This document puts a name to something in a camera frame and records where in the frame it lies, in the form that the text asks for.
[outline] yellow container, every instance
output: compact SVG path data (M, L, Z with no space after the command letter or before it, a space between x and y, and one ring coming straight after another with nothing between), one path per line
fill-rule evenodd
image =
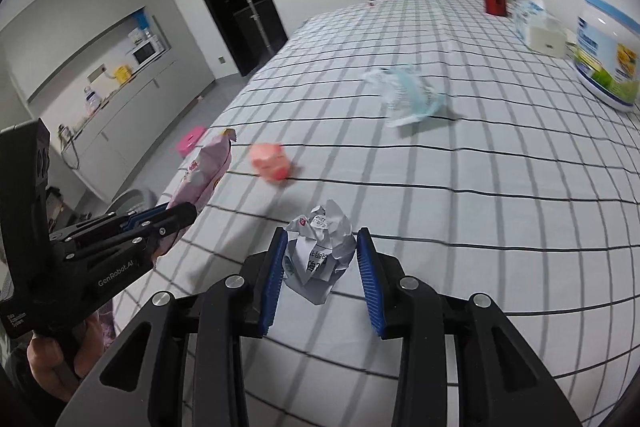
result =
M128 66L120 66L116 71L114 76L116 80L122 84L126 84L127 81L131 78L131 68Z

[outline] microwave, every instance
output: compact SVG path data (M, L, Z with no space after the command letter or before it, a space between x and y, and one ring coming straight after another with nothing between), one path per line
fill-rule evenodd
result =
M135 65L134 70L138 71L140 68L143 68L162 52L164 52L164 46L158 37L151 36L143 40L129 52L132 58L132 64Z

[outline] white tablecloth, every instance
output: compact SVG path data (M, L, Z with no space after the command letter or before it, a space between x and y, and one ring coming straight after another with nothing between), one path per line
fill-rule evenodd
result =
M156 291L183 296L237 272L276 226L332 198L408 274L491 295L595 427L640 364L640 121L482 8L383 0L309 20L210 128L238 131L230 171L183 240L116 298L118 327ZM416 65L447 110L387 128L362 78L396 64ZM289 182L256 177L254 142L286 147ZM390 425L401 341L374 336L362 295L355 261L321 307L283 286L268 338L243 344L252 425ZM454 357L449 368L457 425Z

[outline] container label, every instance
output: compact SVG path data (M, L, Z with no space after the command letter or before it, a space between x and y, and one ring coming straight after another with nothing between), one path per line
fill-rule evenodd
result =
M575 66L613 97L633 105L638 95L638 54L580 19Z

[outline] pink box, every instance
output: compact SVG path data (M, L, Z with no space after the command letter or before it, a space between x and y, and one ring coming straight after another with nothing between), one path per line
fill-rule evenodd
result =
M207 130L204 127L194 127L179 142L176 147L180 156L187 158L189 153L196 147L198 140L202 138Z

